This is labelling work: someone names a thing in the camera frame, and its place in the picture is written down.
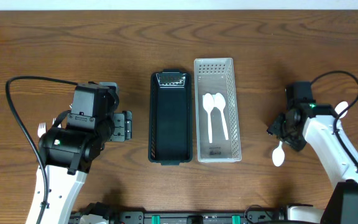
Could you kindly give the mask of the white spoon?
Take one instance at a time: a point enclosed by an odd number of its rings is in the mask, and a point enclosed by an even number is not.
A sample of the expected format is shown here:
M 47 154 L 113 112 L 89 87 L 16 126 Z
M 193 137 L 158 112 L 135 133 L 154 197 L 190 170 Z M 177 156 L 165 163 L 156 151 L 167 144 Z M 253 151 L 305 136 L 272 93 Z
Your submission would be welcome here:
M 278 146 L 272 151 L 272 162 L 274 166 L 280 167 L 285 160 L 285 152 L 283 150 L 283 142 L 280 141 Z
M 203 96 L 203 108 L 207 112 L 209 143 L 212 143 L 213 142 L 213 130 L 212 130 L 212 124 L 211 124 L 211 112 L 214 109 L 214 98 L 210 93 L 207 93 Z
M 339 118 L 342 119 L 347 114 L 347 107 L 349 106 L 348 102 L 342 101 L 335 107 L 335 112 L 339 115 Z
M 227 123 L 224 116 L 224 108 L 226 106 L 226 100 L 224 99 L 221 93 L 216 93 L 214 96 L 214 106 L 220 111 L 221 113 L 221 121 L 223 126 L 223 132 L 225 140 L 229 139 L 228 130 L 227 130 Z

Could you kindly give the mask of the black plastic basket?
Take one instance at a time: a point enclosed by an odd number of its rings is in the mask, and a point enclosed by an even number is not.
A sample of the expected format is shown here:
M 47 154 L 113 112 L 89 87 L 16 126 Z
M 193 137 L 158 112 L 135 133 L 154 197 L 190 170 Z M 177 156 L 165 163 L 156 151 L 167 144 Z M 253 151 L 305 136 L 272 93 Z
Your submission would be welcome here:
M 191 75 L 177 69 L 150 80 L 149 161 L 177 166 L 193 158 Z

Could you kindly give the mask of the clear plastic basket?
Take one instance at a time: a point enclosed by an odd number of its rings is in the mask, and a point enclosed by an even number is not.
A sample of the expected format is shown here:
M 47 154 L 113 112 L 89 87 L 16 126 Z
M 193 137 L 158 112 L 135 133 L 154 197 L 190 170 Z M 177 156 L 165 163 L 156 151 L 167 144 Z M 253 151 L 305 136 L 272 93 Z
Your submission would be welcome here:
M 240 161 L 241 140 L 233 59 L 197 58 L 194 60 L 194 72 L 198 161 L 204 163 Z M 212 96 L 221 93 L 226 100 L 224 116 L 228 140 L 224 137 L 221 113 L 214 107 L 211 112 L 213 142 L 209 143 L 207 112 L 203 108 L 203 96 L 207 93 Z

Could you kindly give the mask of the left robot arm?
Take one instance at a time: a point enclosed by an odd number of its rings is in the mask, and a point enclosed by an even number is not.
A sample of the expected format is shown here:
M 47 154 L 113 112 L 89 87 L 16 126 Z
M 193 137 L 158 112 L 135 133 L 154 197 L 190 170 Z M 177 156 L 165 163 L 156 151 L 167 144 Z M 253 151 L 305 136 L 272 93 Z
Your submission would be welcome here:
M 45 167 L 36 186 L 27 223 L 68 223 L 75 200 L 107 142 L 132 137 L 132 113 L 117 113 L 119 87 L 114 82 L 83 83 L 75 88 L 68 111 L 58 115 L 40 137 Z

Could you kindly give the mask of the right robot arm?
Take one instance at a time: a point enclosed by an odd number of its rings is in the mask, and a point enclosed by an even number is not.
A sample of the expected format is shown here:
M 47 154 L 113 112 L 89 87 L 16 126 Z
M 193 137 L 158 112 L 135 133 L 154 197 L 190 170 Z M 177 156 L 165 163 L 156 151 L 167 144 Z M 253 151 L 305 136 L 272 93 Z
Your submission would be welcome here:
M 322 163 L 334 192 L 324 210 L 309 205 L 286 207 L 275 223 L 358 223 L 358 152 L 346 136 L 331 105 L 317 104 L 310 82 L 285 89 L 287 112 L 268 127 L 281 144 L 296 151 L 309 144 Z

